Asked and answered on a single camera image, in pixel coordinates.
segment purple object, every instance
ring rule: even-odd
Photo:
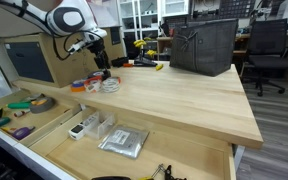
[[[21,140],[28,136],[34,128],[22,127],[14,131],[12,136],[17,140]]]

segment black storage basket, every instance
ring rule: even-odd
[[[208,76],[230,69],[237,28],[237,19],[176,27],[170,66]]]

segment open drawer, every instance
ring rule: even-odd
[[[117,124],[150,131],[135,160],[99,149],[97,146],[103,138],[71,139],[68,130],[93,112],[92,109],[79,112],[28,148],[77,179],[114,175],[137,180],[152,175],[161,163],[165,168],[172,165],[172,175],[177,178],[235,179],[232,148],[227,142],[153,124],[138,117],[115,115]],[[155,179],[164,179],[164,174],[158,173]]]
[[[38,114],[27,113],[21,117],[14,117],[14,112],[23,109],[9,109],[5,106],[9,103],[19,102],[22,99],[29,97],[30,95],[30,92],[20,90],[11,95],[0,98],[0,108],[3,108],[2,117],[9,117],[11,119],[9,123],[5,124],[2,127],[35,127],[35,129],[22,140],[17,140],[12,135],[0,129],[0,146],[2,146],[6,151],[16,157],[18,160],[20,160],[27,167],[29,167],[29,165],[27,164],[25,159],[23,159],[23,157],[16,152],[14,146],[18,143],[21,143],[25,146],[32,145],[34,142],[41,139],[46,134],[50,133],[57,126],[66,122],[80,111],[80,106],[77,102],[57,99],[54,97],[53,98],[56,102],[55,105],[51,109]]]

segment wooden floor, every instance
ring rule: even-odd
[[[288,180],[288,83],[283,95],[276,88],[264,87],[258,97],[254,85],[244,89],[264,139],[261,150],[246,148],[237,171],[238,180]]]

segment wooden tabletop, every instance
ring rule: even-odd
[[[240,83],[235,66],[217,77],[169,67],[113,68],[121,77],[114,93],[72,93],[69,86],[55,88],[15,81],[20,88],[48,92],[99,109],[141,117],[153,123],[260,148],[263,139]]]

